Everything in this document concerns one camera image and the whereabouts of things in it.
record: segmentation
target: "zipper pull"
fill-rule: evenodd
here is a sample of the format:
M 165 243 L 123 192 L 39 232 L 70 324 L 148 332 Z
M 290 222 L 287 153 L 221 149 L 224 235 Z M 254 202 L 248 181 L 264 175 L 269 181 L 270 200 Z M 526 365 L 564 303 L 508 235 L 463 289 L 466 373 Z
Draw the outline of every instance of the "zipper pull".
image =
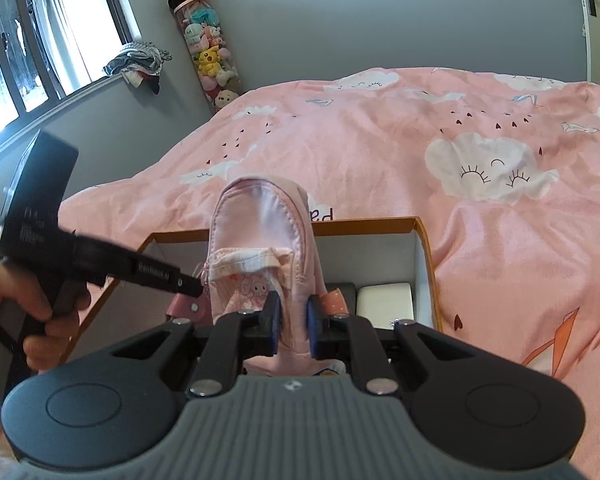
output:
M 202 282 L 203 286 L 208 285 L 208 273 L 209 273 L 209 265 L 207 262 L 204 264 L 197 264 L 196 270 L 193 271 L 193 277 L 199 278 L 200 282 Z

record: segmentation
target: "pink bedspread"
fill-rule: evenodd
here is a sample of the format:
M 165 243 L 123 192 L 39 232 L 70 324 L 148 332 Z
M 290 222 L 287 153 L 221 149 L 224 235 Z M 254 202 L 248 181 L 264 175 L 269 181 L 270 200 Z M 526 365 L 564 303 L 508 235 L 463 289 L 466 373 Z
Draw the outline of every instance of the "pink bedspread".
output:
M 61 223 L 136 248 L 208 227 L 227 181 L 263 171 L 315 220 L 420 216 L 445 332 L 571 386 L 573 462 L 600 479 L 599 86 L 421 68 L 259 89 Z

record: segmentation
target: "metal bolt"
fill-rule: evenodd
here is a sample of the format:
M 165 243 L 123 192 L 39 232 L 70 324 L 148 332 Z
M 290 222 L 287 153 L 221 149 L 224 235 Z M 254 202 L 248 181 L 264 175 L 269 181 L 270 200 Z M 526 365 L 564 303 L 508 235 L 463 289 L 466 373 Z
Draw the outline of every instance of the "metal bolt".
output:
M 213 397 L 221 390 L 222 384 L 213 379 L 200 379 L 189 387 L 189 391 L 197 397 Z
M 398 383 L 386 377 L 371 379 L 366 384 L 366 390 L 374 395 L 391 395 L 398 391 Z

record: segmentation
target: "windowsill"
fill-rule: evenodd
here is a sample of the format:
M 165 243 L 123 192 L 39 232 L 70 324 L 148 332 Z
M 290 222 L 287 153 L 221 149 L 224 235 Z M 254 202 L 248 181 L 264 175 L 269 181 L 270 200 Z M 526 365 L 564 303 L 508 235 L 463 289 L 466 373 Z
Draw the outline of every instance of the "windowsill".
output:
M 27 126 L 24 126 L 21 130 L 17 131 L 15 134 L 13 134 L 8 140 L 5 140 L 0 145 L 0 155 L 5 150 L 7 150 L 10 146 L 13 146 L 16 142 L 19 142 L 27 135 L 32 134 L 33 131 L 37 130 L 42 124 L 46 123 L 51 118 L 53 118 L 54 115 L 60 113 L 65 108 L 76 104 L 83 97 L 86 97 L 89 94 L 97 92 L 98 90 L 103 89 L 104 87 L 108 86 L 109 84 L 114 83 L 115 81 L 117 81 L 119 79 L 122 79 L 122 74 L 117 74 L 117 75 L 111 76 L 111 77 L 103 77 L 102 79 L 94 81 L 90 85 L 87 85 L 87 86 L 75 91 L 74 93 L 72 93 L 71 95 L 66 97 L 65 99 L 61 100 L 58 103 L 58 106 L 56 106 L 56 107 L 52 108 L 51 110 L 45 112 L 44 114 L 40 115 L 40 117 L 35 118 L 33 121 L 31 121 L 29 124 L 27 124 Z

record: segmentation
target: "small pink bag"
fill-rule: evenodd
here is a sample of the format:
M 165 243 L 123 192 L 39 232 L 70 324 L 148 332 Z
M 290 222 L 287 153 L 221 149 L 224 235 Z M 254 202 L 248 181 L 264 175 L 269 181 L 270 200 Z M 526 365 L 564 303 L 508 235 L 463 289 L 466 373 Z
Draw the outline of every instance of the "small pink bag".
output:
M 309 354 L 306 303 L 325 294 L 306 192 L 276 176 L 245 176 L 221 193 L 211 221 L 203 271 L 214 322 L 228 312 L 261 310 L 270 290 L 280 295 L 278 354 L 245 361 L 247 371 L 310 376 L 332 362 Z

